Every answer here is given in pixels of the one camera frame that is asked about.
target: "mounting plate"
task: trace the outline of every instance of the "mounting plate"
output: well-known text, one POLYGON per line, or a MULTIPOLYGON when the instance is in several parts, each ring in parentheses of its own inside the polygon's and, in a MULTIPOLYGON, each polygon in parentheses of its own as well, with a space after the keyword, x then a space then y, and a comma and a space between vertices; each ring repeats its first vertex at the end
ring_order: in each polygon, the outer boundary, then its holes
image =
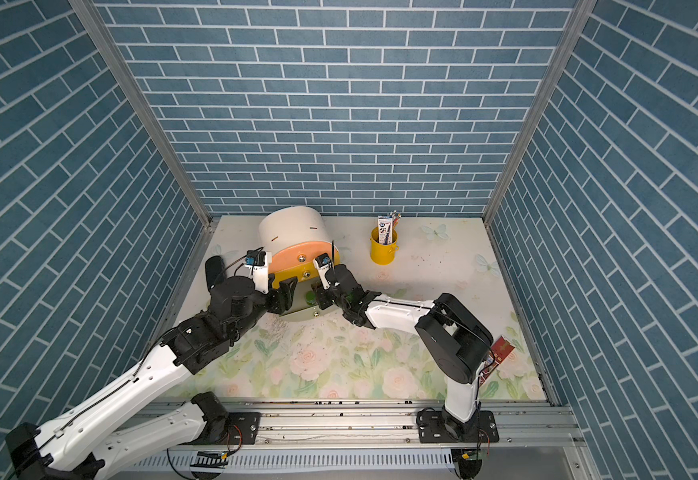
POLYGON ((448 433, 442 422, 442 412, 440 410, 427 410, 421 413, 421 426, 418 427, 418 439, 421 443, 495 443, 499 441, 496 418, 489 410, 479 411, 478 428, 473 431, 463 441, 458 440, 448 433))
POLYGON ((229 428, 231 428, 231 438, 229 445, 232 448, 239 444, 240 435, 232 425, 237 426, 242 433, 242 445, 255 444, 255 438, 258 435, 258 424, 261 422, 261 414, 258 412, 229 412, 229 428))

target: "white robotic arm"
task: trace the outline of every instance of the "white robotic arm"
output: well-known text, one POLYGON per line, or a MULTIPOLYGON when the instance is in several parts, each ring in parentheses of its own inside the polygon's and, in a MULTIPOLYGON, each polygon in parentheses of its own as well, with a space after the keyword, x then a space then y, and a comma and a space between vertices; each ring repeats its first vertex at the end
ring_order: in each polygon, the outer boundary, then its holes
POLYGON ((454 421, 449 429, 457 438, 464 437, 464 426, 477 409, 477 372, 485 367, 484 360, 493 344, 489 331, 448 293, 437 300, 396 299, 363 290, 349 270, 343 265, 334 266, 327 254, 315 258, 314 264, 322 286, 316 288, 317 298, 339 305, 347 320, 358 326, 421 336, 447 376, 445 411, 454 421))
MULTIPOLYGON (((243 276, 226 277, 220 257, 205 264, 211 302, 167 331, 144 359, 85 402, 41 426, 27 423, 6 437, 18 480, 103 480, 125 466, 186 442, 215 444, 234 435, 229 413, 211 392, 174 412, 116 431, 172 386, 229 351, 265 312, 290 309, 296 278, 271 288, 271 254, 248 251, 243 276)), ((436 300, 399 300, 369 292, 327 254, 315 260, 321 284, 313 286, 321 308, 336 304, 358 327, 392 328, 419 335, 447 375, 443 424, 456 439, 473 428, 477 372, 493 337, 448 293, 436 300)))

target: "brick wall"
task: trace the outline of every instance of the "brick wall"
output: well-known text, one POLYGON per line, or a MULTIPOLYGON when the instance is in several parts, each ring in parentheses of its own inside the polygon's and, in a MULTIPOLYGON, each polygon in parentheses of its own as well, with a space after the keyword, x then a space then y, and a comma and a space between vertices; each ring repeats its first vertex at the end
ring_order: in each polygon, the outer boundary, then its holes
POLYGON ((478 216, 574 0, 221 3, 96 2, 211 212, 478 216))
POLYGON ((199 224, 66 0, 0 2, 5 432, 134 363, 199 224))
POLYGON ((698 479, 698 0, 599 0, 493 226, 604 478, 698 479))

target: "floral tablecloth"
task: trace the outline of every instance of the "floral tablecloth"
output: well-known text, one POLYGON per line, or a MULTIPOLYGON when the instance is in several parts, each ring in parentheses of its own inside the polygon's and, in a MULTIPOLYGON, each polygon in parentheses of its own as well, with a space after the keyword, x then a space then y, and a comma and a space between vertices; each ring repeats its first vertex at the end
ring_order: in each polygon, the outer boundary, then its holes
MULTIPOLYGON (((259 244, 260 216, 221 219, 205 257, 232 261, 259 244)), ((326 218, 347 264, 365 289, 398 298, 429 300, 453 293, 492 333, 515 346, 480 390, 480 398, 544 400, 481 219, 403 218, 396 260, 371 262, 374 218, 326 218)), ((206 308, 200 269, 179 319, 206 308)), ((266 314, 229 353, 163 397, 213 391, 220 398, 439 398, 445 376, 415 335, 358 328, 340 311, 289 321, 266 314)))

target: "yellow bucket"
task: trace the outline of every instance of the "yellow bucket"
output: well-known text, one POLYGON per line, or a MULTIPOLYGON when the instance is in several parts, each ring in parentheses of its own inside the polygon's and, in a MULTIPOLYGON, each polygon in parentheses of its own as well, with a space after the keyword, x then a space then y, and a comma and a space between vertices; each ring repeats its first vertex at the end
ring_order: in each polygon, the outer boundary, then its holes
POLYGON ((381 245, 378 243, 378 227, 371 232, 371 260, 379 265, 391 264, 394 260, 394 252, 400 249, 397 246, 397 232, 392 231, 392 243, 381 245))

